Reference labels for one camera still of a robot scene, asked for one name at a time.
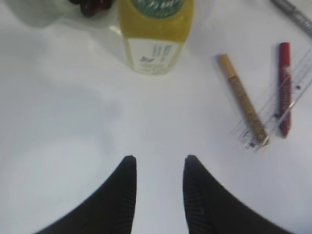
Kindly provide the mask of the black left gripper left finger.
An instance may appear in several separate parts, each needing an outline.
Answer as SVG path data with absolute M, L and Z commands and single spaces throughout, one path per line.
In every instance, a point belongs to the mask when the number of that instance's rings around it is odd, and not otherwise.
M 137 160 L 125 156 L 83 203 L 39 234 L 130 234 L 137 198 Z

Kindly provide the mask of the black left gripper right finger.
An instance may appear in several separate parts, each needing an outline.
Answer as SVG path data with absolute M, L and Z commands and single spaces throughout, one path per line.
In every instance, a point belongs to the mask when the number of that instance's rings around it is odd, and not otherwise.
M 191 234 L 287 234 L 227 191 L 195 155 L 183 171 L 184 211 Z

